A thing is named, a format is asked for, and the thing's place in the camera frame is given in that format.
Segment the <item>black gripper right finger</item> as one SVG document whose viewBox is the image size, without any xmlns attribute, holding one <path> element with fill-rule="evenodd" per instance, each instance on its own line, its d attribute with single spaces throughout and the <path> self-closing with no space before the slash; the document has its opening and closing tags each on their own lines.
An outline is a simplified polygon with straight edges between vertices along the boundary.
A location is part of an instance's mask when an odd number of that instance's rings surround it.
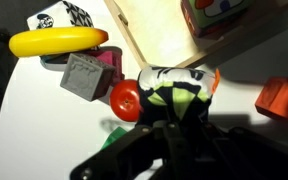
<svg viewBox="0 0 288 180">
<path fill-rule="evenodd" d="M 288 147 L 242 127 L 223 132 L 203 123 L 200 132 L 213 160 L 208 180 L 288 180 Z"/>
</svg>

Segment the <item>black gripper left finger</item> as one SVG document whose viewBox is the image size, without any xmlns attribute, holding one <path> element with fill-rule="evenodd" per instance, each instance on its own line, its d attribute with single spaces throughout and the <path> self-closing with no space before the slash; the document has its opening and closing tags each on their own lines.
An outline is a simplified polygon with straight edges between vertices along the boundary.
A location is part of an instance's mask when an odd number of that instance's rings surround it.
<svg viewBox="0 0 288 180">
<path fill-rule="evenodd" d="M 157 159 L 159 127 L 139 125 L 77 165 L 70 180 L 134 180 Z"/>
</svg>

